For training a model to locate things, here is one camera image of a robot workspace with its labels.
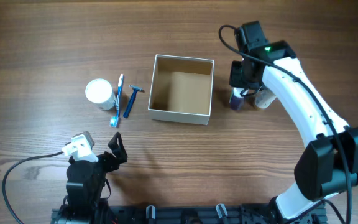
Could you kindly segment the blue white toothbrush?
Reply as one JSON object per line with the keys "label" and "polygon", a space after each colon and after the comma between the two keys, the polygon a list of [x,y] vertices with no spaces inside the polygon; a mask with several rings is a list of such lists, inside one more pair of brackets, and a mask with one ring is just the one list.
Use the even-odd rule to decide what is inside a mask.
{"label": "blue white toothbrush", "polygon": [[119,117],[120,117],[120,99],[121,99],[121,93],[122,93],[122,86],[124,83],[124,75],[121,74],[119,77],[119,82],[117,85],[117,96],[116,96],[116,114],[111,117],[110,119],[110,126],[113,128],[118,127],[119,124]]}

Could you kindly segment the clear bottle dark liquid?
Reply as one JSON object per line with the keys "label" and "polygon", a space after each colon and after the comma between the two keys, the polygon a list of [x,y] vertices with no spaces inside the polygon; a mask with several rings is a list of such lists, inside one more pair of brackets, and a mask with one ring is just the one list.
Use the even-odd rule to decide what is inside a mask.
{"label": "clear bottle dark liquid", "polygon": [[231,97],[229,100],[230,108],[232,110],[239,110],[242,108],[245,97],[242,96],[241,93],[247,93],[247,90],[245,90],[244,88],[236,88],[236,87],[232,89]]}

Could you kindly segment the cotton swab tub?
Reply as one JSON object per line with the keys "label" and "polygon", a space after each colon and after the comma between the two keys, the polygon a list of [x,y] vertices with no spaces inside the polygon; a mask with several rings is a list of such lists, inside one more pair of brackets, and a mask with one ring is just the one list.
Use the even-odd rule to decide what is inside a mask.
{"label": "cotton swab tub", "polygon": [[115,107],[116,96],[111,84],[102,78],[90,81],[85,89],[86,98],[99,109],[107,111]]}

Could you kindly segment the blue disposable razor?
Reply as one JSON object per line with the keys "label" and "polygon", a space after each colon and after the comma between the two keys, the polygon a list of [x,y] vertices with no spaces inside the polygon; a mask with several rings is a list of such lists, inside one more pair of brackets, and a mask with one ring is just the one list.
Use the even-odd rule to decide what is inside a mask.
{"label": "blue disposable razor", "polygon": [[137,93],[138,93],[138,92],[144,92],[144,89],[141,88],[141,87],[139,87],[139,86],[129,85],[129,87],[130,87],[131,89],[133,89],[133,93],[132,93],[132,95],[131,95],[131,97],[130,97],[130,99],[129,99],[129,101],[128,101],[128,104],[127,104],[127,106],[126,106],[126,110],[125,110],[125,112],[124,112],[124,114],[123,114],[123,117],[124,117],[124,118],[128,118],[128,117],[129,117],[129,114],[130,114],[131,109],[132,109],[132,106],[133,106],[133,104],[134,104],[134,102],[135,102]]}

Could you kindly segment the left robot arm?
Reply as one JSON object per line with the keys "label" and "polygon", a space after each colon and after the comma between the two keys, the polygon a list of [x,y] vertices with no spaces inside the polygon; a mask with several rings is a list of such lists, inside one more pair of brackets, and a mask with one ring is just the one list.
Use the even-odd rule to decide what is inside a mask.
{"label": "left robot arm", "polygon": [[106,174],[118,170],[127,162],[122,137],[117,132],[108,142],[111,152],[96,155],[94,141],[89,132],[77,134],[62,148],[69,156],[67,169],[67,195],[63,204],[51,215],[52,223],[118,223],[109,208],[108,198],[102,198],[104,187],[110,189]]}

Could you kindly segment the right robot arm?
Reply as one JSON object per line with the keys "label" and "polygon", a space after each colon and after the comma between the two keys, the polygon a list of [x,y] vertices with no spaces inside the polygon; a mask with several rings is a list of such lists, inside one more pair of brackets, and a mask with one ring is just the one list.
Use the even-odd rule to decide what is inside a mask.
{"label": "right robot arm", "polygon": [[267,223],[318,221],[331,197],[346,194],[351,221],[352,188],[358,186],[358,127],[353,128],[325,102],[305,75],[296,53],[285,41],[269,42],[258,21],[233,28],[230,106],[247,98],[265,109],[278,100],[298,128],[305,150],[294,169],[295,182],[266,205],[249,205],[248,213]]}

